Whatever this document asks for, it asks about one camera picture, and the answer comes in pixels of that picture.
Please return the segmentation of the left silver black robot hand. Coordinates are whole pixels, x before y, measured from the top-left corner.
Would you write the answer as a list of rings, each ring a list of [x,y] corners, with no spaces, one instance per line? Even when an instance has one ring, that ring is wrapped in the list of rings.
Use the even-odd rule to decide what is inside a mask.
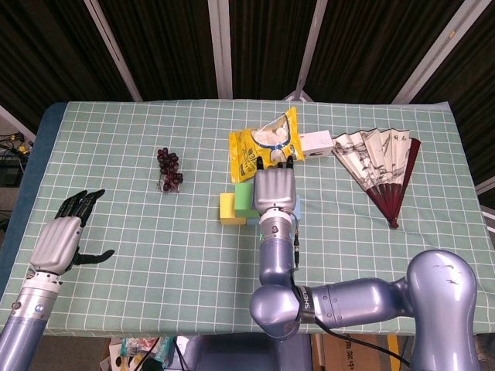
[[[74,265],[99,264],[114,255],[106,250],[100,255],[82,254],[80,238],[96,201],[105,191],[83,190],[63,201],[56,215],[44,227],[36,242],[30,265],[35,271],[58,276]]]

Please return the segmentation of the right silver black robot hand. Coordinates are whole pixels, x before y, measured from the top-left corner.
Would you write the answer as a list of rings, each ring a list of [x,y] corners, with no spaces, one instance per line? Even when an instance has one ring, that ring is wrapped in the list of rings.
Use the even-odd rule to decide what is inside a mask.
[[[268,209],[294,210],[297,201],[293,156],[285,165],[279,162],[275,167],[264,168],[261,156],[256,159],[254,175],[253,208],[260,214]]]

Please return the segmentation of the green foam cube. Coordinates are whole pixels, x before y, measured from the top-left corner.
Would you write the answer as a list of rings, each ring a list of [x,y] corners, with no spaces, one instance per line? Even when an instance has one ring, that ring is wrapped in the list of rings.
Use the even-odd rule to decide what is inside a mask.
[[[236,217],[259,217],[258,211],[253,206],[253,189],[253,185],[250,182],[235,185],[234,212]]]

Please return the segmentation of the yellow foam cube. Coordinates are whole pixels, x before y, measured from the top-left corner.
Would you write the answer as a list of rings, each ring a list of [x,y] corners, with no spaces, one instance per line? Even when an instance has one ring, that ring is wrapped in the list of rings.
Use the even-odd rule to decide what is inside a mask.
[[[220,222],[225,226],[242,226],[247,223],[247,218],[236,216],[235,194],[220,194]]]

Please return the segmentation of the yellow snack bag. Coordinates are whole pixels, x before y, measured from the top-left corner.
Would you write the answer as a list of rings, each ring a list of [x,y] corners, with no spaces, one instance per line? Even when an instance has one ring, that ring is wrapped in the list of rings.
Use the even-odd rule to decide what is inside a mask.
[[[296,107],[290,107],[272,122],[229,134],[230,178],[233,183],[251,179],[257,171],[257,158],[264,166],[276,166],[304,159]]]

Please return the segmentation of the small white cardboard box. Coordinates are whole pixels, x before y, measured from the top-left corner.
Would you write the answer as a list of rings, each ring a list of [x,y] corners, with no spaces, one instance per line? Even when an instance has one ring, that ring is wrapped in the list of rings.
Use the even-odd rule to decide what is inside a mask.
[[[333,139],[329,130],[299,135],[304,159],[329,157],[333,150]]]

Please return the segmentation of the black equipment box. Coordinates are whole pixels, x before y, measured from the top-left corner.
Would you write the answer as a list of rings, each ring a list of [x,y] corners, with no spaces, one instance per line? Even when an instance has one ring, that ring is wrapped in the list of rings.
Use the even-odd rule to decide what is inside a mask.
[[[25,165],[19,158],[0,159],[0,188],[19,187],[24,175]]]

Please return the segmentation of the blue table cover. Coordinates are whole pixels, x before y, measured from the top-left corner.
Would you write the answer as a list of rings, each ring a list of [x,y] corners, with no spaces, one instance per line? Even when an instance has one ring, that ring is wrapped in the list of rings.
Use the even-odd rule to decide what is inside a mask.
[[[34,148],[19,187],[18,201],[0,247],[0,299],[6,290],[66,108],[67,102],[52,104],[40,121]]]

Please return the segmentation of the painted paper folding fan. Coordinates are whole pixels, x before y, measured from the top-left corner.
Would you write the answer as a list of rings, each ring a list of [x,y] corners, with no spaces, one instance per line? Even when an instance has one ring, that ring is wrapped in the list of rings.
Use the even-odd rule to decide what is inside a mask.
[[[398,217],[421,142],[409,130],[356,131],[333,139],[333,154],[381,211],[390,228]]]

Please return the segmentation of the dark red grape bunch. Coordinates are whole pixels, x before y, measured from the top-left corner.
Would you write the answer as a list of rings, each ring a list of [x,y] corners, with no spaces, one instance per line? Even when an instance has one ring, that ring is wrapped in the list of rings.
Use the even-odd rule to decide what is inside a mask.
[[[184,178],[179,171],[178,155],[170,152],[167,147],[163,147],[157,151],[157,161],[159,163],[159,190],[164,193],[179,193],[179,186]]]

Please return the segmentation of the green checked tablecloth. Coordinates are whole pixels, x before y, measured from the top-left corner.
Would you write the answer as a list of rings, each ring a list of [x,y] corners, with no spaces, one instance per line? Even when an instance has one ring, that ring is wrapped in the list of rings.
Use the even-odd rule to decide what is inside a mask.
[[[103,189],[80,249],[114,255],[63,275],[47,334],[256,331],[249,300],[259,284],[259,230],[223,225],[219,197],[234,191],[229,134],[267,124],[289,106],[269,100],[67,103],[0,299],[0,329],[42,228],[69,196]],[[416,254],[443,248],[476,273],[475,332],[495,332],[495,249],[449,105],[298,103],[296,109],[301,132],[396,128],[421,142],[396,230],[335,157],[295,164],[302,207],[297,283],[395,281]],[[163,147],[179,157],[179,193],[159,190]]]

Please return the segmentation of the printed plastic bags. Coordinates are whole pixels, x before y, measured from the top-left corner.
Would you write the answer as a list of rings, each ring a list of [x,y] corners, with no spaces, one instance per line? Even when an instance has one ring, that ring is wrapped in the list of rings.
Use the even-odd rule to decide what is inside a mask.
[[[112,338],[98,371],[165,371],[173,360],[173,338]]]

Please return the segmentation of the blue-grey robot torso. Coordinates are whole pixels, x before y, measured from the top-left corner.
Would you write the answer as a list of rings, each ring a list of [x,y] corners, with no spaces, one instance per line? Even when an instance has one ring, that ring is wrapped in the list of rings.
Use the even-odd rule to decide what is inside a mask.
[[[309,335],[280,341],[261,333],[179,336],[168,369],[176,371],[312,371]]]

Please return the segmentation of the dark pleated curtain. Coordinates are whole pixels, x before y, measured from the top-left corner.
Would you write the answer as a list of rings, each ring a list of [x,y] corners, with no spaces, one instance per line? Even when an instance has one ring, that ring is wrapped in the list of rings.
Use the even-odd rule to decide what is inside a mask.
[[[144,100],[215,98],[207,0],[98,0]],[[328,0],[304,86],[319,102],[389,104],[473,0]],[[296,85],[316,0],[229,0],[236,98]],[[0,106],[35,131],[68,100],[131,94],[84,0],[0,0]],[[446,101],[475,183],[495,176],[495,0],[414,98]]]

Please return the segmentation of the brown cardboard box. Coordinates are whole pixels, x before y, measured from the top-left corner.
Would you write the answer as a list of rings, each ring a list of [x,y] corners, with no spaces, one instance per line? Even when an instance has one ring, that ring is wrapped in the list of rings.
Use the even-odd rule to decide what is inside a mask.
[[[351,337],[375,344],[390,352],[408,358],[410,337],[397,335],[351,334]],[[339,339],[329,334],[311,335],[313,371],[410,371],[398,359],[380,350]]]

